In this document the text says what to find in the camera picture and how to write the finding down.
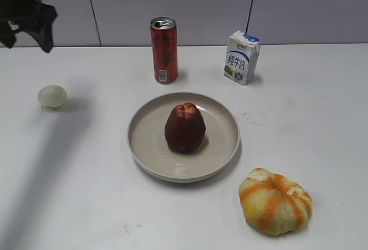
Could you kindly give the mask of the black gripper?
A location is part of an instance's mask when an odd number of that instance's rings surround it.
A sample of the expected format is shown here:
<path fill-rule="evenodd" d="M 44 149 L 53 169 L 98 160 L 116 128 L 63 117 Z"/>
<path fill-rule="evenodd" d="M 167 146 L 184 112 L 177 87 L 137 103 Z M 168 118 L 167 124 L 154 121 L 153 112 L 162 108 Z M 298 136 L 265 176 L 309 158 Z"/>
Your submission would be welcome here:
<path fill-rule="evenodd" d="M 54 47 L 53 23 L 58 14 L 54 6 L 41 0 L 1 0 L 1 43 L 12 48 L 16 42 L 14 21 L 23 21 L 20 28 L 33 37 L 45 53 Z"/>

